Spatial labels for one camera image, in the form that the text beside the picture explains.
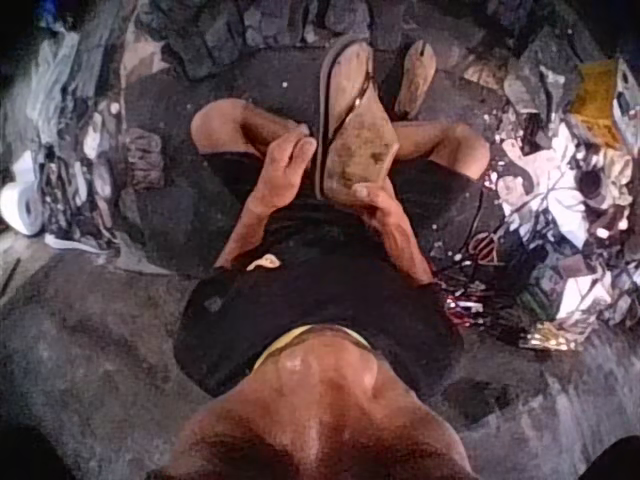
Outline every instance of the dirty sandal sole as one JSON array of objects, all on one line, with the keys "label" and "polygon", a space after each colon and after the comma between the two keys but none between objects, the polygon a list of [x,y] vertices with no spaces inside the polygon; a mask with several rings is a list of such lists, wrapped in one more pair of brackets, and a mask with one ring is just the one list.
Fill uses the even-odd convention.
[{"label": "dirty sandal sole", "polygon": [[[347,53],[357,44],[362,44],[361,50]],[[345,63],[337,67],[342,70],[336,71],[343,54],[347,55]],[[314,163],[318,198],[357,203],[350,193],[351,185],[383,181],[397,151],[395,130],[376,92],[372,54],[365,38],[347,35],[338,40],[323,62],[318,155]],[[360,80],[351,82],[353,76]]]}]

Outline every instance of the knee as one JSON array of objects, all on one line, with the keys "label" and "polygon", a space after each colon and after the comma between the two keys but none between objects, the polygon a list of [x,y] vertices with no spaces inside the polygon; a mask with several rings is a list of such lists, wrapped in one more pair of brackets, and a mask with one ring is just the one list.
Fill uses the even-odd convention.
[{"label": "knee", "polygon": [[465,123],[451,126],[451,135],[459,145],[459,152],[466,160],[465,170],[473,178],[480,178],[489,166],[491,158],[489,143]]},{"label": "knee", "polygon": [[209,144],[227,137],[231,129],[239,130],[246,103],[239,98],[223,98],[198,111],[191,120],[191,138],[194,143]]}]

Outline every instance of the cardboard box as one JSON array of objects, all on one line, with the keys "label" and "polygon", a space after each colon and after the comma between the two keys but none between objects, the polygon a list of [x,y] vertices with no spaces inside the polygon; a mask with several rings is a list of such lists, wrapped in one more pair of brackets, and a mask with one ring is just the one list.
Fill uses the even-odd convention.
[{"label": "cardboard box", "polygon": [[622,59],[580,66],[584,82],[569,109],[584,140],[633,156],[640,151],[640,89]]}]

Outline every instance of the bare leg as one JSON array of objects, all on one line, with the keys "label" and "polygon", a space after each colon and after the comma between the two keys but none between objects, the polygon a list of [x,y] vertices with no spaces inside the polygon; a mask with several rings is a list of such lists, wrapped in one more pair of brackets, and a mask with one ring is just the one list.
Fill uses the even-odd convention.
[{"label": "bare leg", "polygon": [[[244,100],[210,103],[191,122],[191,137],[202,154],[250,152],[263,157],[267,147],[298,124]],[[428,156],[432,161],[476,180],[489,164],[489,146],[464,124],[397,122],[396,160]]]},{"label": "bare leg", "polygon": [[191,138],[201,154],[250,152],[262,158],[273,141],[297,126],[244,100],[225,98],[196,113]]},{"label": "bare leg", "polygon": [[393,126],[400,141],[396,161],[428,156],[473,180],[489,165],[489,144],[465,124],[397,122]]}]

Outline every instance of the man's arm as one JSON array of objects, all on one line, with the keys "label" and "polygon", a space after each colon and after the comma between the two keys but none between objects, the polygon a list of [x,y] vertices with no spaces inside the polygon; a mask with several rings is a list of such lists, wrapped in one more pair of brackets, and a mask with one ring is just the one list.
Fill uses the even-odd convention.
[{"label": "man's arm", "polygon": [[260,245],[268,220],[269,215],[255,209],[247,201],[215,266],[230,269],[239,256]]},{"label": "man's arm", "polygon": [[429,262],[420,251],[411,222],[396,199],[389,179],[384,186],[365,183],[355,185],[353,189],[363,203],[365,222],[378,231],[389,258],[398,270],[416,285],[432,283]]},{"label": "man's arm", "polygon": [[316,141],[308,134],[309,129],[302,126],[269,146],[258,183],[216,260],[216,267],[231,268],[239,256],[260,245],[271,214],[293,201],[316,150]]}]

